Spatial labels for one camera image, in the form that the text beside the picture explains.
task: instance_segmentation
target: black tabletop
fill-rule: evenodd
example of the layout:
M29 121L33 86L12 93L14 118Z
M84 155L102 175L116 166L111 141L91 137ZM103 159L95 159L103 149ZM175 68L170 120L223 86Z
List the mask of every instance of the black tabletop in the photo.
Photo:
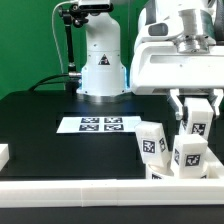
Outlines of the black tabletop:
M161 122L170 150L179 129L166 96L96 104L64 91L11 93L0 101L0 143L8 143L10 151L0 181L145 177L135 133L57 134L64 116L140 116ZM223 130L221 111L209 136L209 147L220 160ZM224 223L223 209L218 205L0 209L0 223Z

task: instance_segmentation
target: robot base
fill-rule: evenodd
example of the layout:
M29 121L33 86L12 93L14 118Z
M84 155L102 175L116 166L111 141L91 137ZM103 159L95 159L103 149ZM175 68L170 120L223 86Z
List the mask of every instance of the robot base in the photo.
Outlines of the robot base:
M132 96L131 90L127 89L124 93L116 96L94 96L83 93L78 93L77 98L79 100L85 100L93 103L114 103L130 99Z

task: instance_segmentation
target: printed marker sheet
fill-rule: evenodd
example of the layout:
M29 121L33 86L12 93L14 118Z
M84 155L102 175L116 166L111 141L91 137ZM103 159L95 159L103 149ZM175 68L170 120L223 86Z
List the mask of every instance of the printed marker sheet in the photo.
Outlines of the printed marker sheet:
M135 132L139 116L126 117L64 117L57 133Z

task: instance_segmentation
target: black table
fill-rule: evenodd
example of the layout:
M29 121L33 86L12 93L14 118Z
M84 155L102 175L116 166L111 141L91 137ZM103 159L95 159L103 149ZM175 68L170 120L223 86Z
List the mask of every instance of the black table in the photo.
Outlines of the black table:
M213 121L208 139L220 160L223 114ZM64 116L141 116L161 122L170 150L179 129L165 96L95 104L64 91L11 93L0 101L0 143L10 150L0 181L145 177L134 133L56 134ZM0 209L0 223L224 223L223 211L224 206Z

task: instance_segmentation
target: black cable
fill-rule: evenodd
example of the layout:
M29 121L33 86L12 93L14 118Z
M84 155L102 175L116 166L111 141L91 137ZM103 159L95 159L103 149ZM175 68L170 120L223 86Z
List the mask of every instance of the black cable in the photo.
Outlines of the black cable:
M43 85L52 85L52 84L59 84L59 83L66 83L65 81L58 81L58 82L44 82L44 83L37 83L36 85L32 86L29 88L28 91L34 91L38 86L43 86Z
M44 79L40 80L36 84L43 83L43 82L46 82L46 81L49 81L49 80L52 80L52 79L57 79L57 78L61 78L61 77L68 77L68 76L69 76L68 74L52 75L52 76L49 76L47 78L44 78Z
M47 78L44 78L42 80L40 80L39 82L37 82L35 85L31 86L28 91L33 91L39 84L42 84L42 83L45 83L49 80L52 80L52 79L57 79L57 78L61 78L61 77L69 77L68 74L61 74L61 75L52 75L52 76L49 76Z

